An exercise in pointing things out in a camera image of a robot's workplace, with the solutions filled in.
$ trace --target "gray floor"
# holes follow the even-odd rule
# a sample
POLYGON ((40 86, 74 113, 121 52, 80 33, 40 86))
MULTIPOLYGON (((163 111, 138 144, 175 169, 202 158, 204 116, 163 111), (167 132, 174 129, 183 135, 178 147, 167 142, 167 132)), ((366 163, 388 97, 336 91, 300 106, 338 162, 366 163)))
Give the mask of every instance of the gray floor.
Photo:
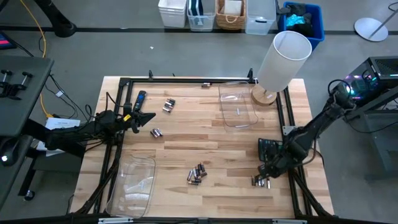
MULTIPOLYGON (((125 20, 133 13, 128 14, 122 9, 120 10, 123 12, 117 13, 116 19, 102 16, 104 7, 111 7, 109 1, 99 1, 101 4, 79 1, 79 9, 76 8, 77 1, 70 1, 68 4, 55 2, 62 5, 65 13, 68 11, 71 14, 70 19, 81 26, 139 27, 139 22, 125 20)), ((129 2, 118 1, 122 6, 129 2)), ((376 0, 313 2, 322 6, 326 29, 351 30, 353 22, 359 17, 385 17, 390 13, 386 8, 392 1, 383 1, 382 4, 376 0), (334 11, 339 12, 338 16, 333 14, 334 11)), ((32 25, 20 6, 13 3, 8 7, 9 10, 2 15, 17 11, 21 14, 20 18, 15 19, 17 24, 32 25)), ((152 11, 156 11, 153 7, 143 6, 148 11, 140 10, 138 15, 150 15, 152 11)), ((148 22, 152 24, 145 24, 145 27, 158 26, 156 19, 159 19, 159 14, 156 13, 152 13, 154 21, 148 22)), ((398 30, 398 17, 394 19, 388 27, 398 30)), ((0 16, 0 24, 12 21, 14 20, 9 16, 0 16)), ((33 54, 41 55, 37 48, 40 37, 38 32, 13 31, 7 34, 33 54)), ((53 73, 58 82, 79 105, 89 104, 94 108, 105 75, 147 75, 151 69, 154 75, 174 73, 177 76, 246 76, 249 68, 256 71, 260 67, 273 35, 76 33, 70 38, 59 39, 49 32, 46 38, 49 44, 48 57, 55 60, 53 73)), ((305 80, 312 114, 316 115, 322 109, 330 80, 345 77, 369 56, 398 55, 397 42, 397 35, 390 35, 380 43, 367 42, 356 35, 326 36, 325 41, 320 43, 297 74, 297 77, 305 80)), ((15 49, 1 51, 0 54, 23 55, 24 52, 15 49)), ((47 110, 51 113, 69 112, 48 91, 44 91, 44 99, 47 110)), ((45 122, 39 105, 34 108, 31 118, 45 122)), ((362 128, 359 123, 353 124, 362 128)), ((343 218, 397 223, 398 181, 370 184, 364 180, 364 175, 378 172, 380 167, 368 137, 366 134, 354 132, 344 122, 337 121, 320 138, 320 149, 325 158, 326 176, 335 213, 343 218)), ((65 166, 70 166, 68 161, 65 159, 65 166)), ((29 161, 24 164, 23 170, 28 165, 29 161)), ((0 211, 0 220, 64 214, 67 200, 75 189, 76 178, 75 173, 41 172, 32 186, 37 197, 31 202, 23 202, 20 197, 16 197, 21 184, 19 177, 6 205, 0 211)))

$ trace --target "lamp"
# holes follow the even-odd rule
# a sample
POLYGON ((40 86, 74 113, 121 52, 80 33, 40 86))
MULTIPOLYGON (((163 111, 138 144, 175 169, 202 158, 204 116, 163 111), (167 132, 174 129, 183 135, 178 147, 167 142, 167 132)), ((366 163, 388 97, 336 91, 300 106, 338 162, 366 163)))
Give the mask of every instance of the lamp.
POLYGON ((273 103, 276 92, 287 87, 311 52, 311 43, 302 34, 294 31, 278 33, 257 74, 258 84, 251 93, 253 101, 261 106, 273 103))

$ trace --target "wooden table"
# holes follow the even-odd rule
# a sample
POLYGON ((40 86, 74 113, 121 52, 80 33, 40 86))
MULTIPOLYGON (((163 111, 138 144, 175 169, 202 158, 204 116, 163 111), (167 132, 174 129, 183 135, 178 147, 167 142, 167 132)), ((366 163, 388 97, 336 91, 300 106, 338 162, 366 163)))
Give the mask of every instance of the wooden table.
MULTIPOLYGON (((116 98, 119 78, 104 77, 96 112, 104 110, 107 91, 116 98)), ((266 107, 254 105, 258 122, 249 129, 227 132, 217 84, 201 88, 200 84, 194 83, 135 83, 133 103, 139 90, 147 92, 142 111, 157 115, 141 128, 139 134, 131 130, 125 133, 122 156, 149 156, 156 161, 155 184, 146 217, 294 217, 287 174, 271 179, 271 189, 251 185, 251 176, 257 174, 260 164, 258 138, 282 139, 276 103, 266 107), (162 111, 167 98, 176 100, 171 114, 162 111), (159 128, 164 137, 154 139, 149 133, 153 128, 159 128), (201 161, 206 164, 208 176, 199 186, 188 185, 189 169, 201 161)), ((304 81, 293 79, 289 90, 296 125, 303 126, 312 118, 304 81)), ((71 212, 78 210, 98 185, 104 151, 105 146, 99 146, 85 154, 71 212)), ((319 157, 305 166, 305 175, 314 196, 326 211, 333 213, 319 157)), ((107 194, 105 189, 101 210, 105 207, 107 194)), ((300 190, 298 195, 300 208, 304 211, 300 190)))

